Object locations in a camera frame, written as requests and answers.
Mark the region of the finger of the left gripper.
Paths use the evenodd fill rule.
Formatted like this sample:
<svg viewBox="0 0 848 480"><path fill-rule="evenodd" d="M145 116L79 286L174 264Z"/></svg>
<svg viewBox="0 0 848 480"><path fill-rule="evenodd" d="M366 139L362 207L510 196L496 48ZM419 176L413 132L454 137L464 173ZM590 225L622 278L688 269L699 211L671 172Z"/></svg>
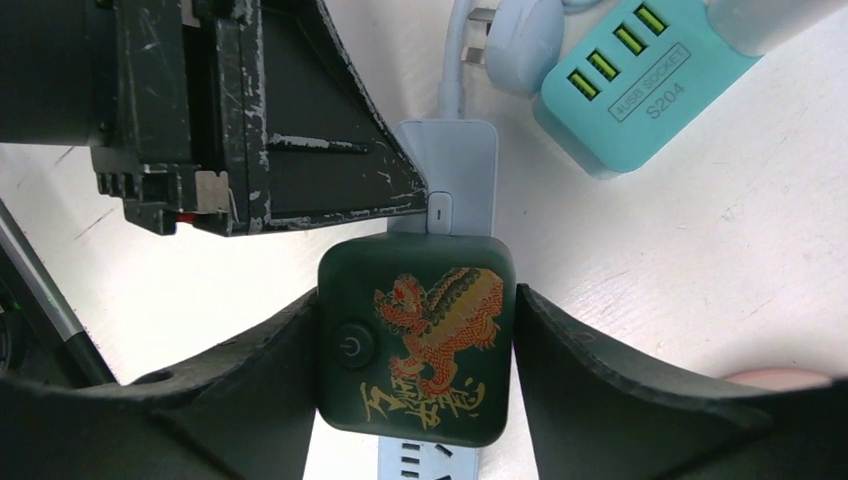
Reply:
<svg viewBox="0 0 848 480"><path fill-rule="evenodd" d="M371 100L322 1L219 1L223 236L424 211L427 186Z"/></svg>

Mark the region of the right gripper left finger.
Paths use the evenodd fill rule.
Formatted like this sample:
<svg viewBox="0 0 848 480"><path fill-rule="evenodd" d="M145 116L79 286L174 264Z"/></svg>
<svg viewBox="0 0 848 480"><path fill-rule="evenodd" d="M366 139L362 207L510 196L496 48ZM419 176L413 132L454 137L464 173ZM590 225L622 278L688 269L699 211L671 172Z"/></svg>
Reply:
<svg viewBox="0 0 848 480"><path fill-rule="evenodd" d="M299 479L316 409L317 295L122 386L1 381L5 479Z"/></svg>

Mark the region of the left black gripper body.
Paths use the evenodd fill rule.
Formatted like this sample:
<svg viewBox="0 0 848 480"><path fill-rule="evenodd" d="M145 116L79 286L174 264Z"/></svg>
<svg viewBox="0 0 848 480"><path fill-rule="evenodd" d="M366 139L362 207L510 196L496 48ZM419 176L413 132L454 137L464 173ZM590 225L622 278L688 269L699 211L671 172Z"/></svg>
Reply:
<svg viewBox="0 0 848 480"><path fill-rule="evenodd" d="M5 1L1 139L83 146L99 192L171 235L229 232L225 1Z"/></svg>

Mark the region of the green patterned small adapter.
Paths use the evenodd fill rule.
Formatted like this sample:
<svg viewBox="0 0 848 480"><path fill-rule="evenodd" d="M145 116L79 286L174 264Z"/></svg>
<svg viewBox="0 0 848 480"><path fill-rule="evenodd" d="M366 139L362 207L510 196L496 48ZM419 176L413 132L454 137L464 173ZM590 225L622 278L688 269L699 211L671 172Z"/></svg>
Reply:
<svg viewBox="0 0 848 480"><path fill-rule="evenodd" d="M317 406L349 432L479 448L508 419L517 278L486 236L386 232L317 271Z"/></svg>

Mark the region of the teal power strip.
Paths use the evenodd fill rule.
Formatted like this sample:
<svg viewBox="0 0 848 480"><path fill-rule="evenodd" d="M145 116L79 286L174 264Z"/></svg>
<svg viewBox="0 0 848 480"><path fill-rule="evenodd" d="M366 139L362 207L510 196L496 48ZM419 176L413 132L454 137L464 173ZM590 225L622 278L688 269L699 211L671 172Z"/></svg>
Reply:
<svg viewBox="0 0 848 480"><path fill-rule="evenodd" d="M642 167L757 58L712 28L703 1L622 1L547 74L533 113L589 175Z"/></svg>

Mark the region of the white power strip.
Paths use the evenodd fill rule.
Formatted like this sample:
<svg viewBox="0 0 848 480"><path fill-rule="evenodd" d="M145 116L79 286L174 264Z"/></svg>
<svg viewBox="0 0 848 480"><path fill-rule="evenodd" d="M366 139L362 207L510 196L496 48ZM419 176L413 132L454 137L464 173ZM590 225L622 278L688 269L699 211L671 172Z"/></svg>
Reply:
<svg viewBox="0 0 848 480"><path fill-rule="evenodd" d="M396 232L490 235L498 135L482 120L406 120L395 129L428 190L424 214L391 217ZM479 449L381 437L379 479L477 479Z"/></svg>

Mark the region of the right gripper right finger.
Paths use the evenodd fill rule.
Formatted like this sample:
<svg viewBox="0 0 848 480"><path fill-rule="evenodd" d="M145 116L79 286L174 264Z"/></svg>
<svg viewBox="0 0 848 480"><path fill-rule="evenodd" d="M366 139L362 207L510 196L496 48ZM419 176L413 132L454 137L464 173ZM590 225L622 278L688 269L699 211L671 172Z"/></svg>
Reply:
<svg viewBox="0 0 848 480"><path fill-rule="evenodd" d="M644 354L517 288L514 348L543 479L843 479L847 382L768 391Z"/></svg>

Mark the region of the pale pink round socket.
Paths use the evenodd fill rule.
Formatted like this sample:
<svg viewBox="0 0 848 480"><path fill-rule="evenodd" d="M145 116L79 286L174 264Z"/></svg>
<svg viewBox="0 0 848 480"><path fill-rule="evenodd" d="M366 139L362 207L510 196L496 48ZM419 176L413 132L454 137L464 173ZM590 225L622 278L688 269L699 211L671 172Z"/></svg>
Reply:
<svg viewBox="0 0 848 480"><path fill-rule="evenodd" d="M770 391L790 391L827 385L832 378L826 374L798 368L765 368L734 373L725 381Z"/></svg>

